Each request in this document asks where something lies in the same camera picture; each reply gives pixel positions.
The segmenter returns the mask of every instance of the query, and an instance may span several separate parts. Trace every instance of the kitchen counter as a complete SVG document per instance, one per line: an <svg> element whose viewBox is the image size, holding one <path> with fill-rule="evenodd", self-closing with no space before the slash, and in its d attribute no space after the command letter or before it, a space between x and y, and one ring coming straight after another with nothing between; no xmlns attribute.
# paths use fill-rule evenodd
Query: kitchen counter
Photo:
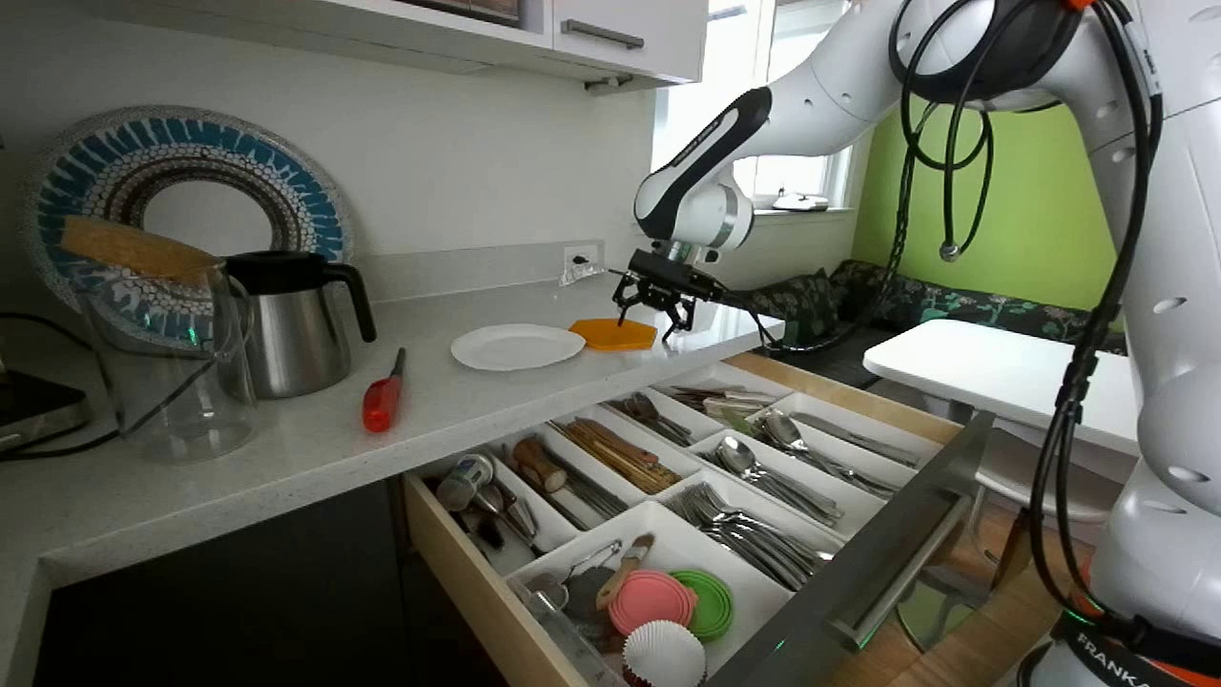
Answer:
<svg viewBox="0 0 1221 687"><path fill-rule="evenodd" d="M747 315L700 304L695 334L654 353L584 353L510 374L482 374L450 359L450 344L482 326L567 329L581 317L613 317L609 292L609 278L593 278L565 292L517 287L383 304L378 344L356 353L349 383L261 405L255 438L225 457L154 461L111 442L76 457L0 461L4 682L35 678L54 588L220 537L758 344ZM654 311L635 311L635 320L664 334ZM358 427L358 402L398 346L407 346L407 409L393 433L369 438Z"/></svg>

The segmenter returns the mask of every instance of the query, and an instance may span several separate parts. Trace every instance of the window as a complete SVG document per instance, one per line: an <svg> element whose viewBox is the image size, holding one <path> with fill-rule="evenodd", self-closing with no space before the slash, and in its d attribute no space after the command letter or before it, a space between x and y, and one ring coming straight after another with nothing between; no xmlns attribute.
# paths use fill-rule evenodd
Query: window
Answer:
<svg viewBox="0 0 1221 687"><path fill-rule="evenodd" d="M810 59L840 19L845 0L709 0L702 84L655 100L654 170L673 162L725 105ZM758 209L840 209L846 189L840 158L735 162L733 178Z"/></svg>

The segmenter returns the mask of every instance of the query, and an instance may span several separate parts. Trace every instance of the blue plate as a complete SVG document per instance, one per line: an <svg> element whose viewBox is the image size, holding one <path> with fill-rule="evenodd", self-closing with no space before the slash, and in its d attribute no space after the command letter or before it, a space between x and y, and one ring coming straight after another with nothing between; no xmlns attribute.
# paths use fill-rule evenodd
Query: blue plate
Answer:
<svg viewBox="0 0 1221 687"><path fill-rule="evenodd" d="M214 110L132 106L84 122L47 162L29 203L29 248L47 287L76 311L76 287L117 334L155 346L196 346L205 294L164 292L131 270L76 260L60 248L65 217L143 227L148 200L173 185L225 185L271 220L269 248L349 260L349 209L332 178L281 139Z"/></svg>

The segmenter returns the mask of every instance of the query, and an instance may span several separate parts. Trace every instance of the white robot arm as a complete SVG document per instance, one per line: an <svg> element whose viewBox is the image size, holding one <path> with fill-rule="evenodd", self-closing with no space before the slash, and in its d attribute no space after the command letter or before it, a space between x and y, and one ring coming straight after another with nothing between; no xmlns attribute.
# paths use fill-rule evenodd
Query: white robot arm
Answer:
<svg viewBox="0 0 1221 687"><path fill-rule="evenodd" d="M745 93L640 185L654 254L637 254L613 292L622 315L646 303L678 329L692 297L725 297L687 260L747 241L752 205L729 176L742 158L837 153L903 93L980 110L1065 105L1105 205L1119 278L1065 374L1044 455L1072 442L1090 335L1122 294L1145 461L1105 518L1095 575L1081 580L1090 602L1051 586L1072 615L1032 662L1038 682L1119 671L1155 682L1155 664L1221 675L1221 424L1211 418L1221 409L1221 11L1211 0L1132 5L1137 19L1119 0L860 0L804 65Z"/></svg>

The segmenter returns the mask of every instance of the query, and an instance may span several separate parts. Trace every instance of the green ball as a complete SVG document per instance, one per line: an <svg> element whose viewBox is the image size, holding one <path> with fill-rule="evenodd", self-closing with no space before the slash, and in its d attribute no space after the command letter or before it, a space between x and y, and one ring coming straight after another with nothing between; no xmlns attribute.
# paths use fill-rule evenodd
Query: green ball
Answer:
<svg viewBox="0 0 1221 687"><path fill-rule="evenodd" d="M695 615L692 615L692 635L700 640L719 640L733 625L733 592L720 575L707 569L673 569L673 575L695 592Z"/></svg>

